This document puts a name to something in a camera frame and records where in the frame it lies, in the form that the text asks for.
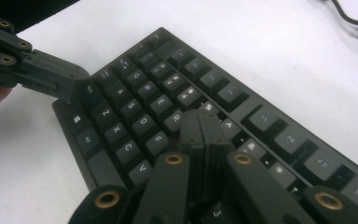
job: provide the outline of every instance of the white table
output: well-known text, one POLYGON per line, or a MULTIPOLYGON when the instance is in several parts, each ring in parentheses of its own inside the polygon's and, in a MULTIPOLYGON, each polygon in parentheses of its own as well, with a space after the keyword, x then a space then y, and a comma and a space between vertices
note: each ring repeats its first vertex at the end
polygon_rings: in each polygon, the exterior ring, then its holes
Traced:
MULTIPOLYGON (((358 163, 358 27, 330 1, 82 0, 19 36, 92 74, 160 26, 358 163)), ((88 193, 53 101, 0 104, 0 223, 65 223, 88 193)))

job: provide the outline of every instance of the black keyboard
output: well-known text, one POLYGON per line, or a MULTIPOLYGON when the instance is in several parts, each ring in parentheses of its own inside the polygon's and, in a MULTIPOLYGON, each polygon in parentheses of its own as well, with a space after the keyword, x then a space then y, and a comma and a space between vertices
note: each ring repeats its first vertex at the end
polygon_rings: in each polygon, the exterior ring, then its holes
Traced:
MULTIPOLYGON (((89 190, 142 192, 183 113, 198 109, 214 112, 232 145, 294 198, 326 186, 358 205, 358 165, 163 28, 95 73, 82 102, 53 107, 89 190)), ((229 223, 227 206, 207 206, 198 222, 229 223)))

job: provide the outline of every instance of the key label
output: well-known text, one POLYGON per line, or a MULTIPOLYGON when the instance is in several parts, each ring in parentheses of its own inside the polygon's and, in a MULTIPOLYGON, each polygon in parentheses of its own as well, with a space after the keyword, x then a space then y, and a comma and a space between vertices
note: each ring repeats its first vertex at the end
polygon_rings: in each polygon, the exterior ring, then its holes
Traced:
POLYGON ((143 170, 146 170, 147 169, 147 167, 144 165, 144 164, 142 164, 142 166, 141 166, 141 168, 139 169, 139 171, 143 171, 143 170))
POLYGON ((219 217, 220 215, 222 215, 222 210, 219 210, 218 212, 213 212, 214 217, 219 217))

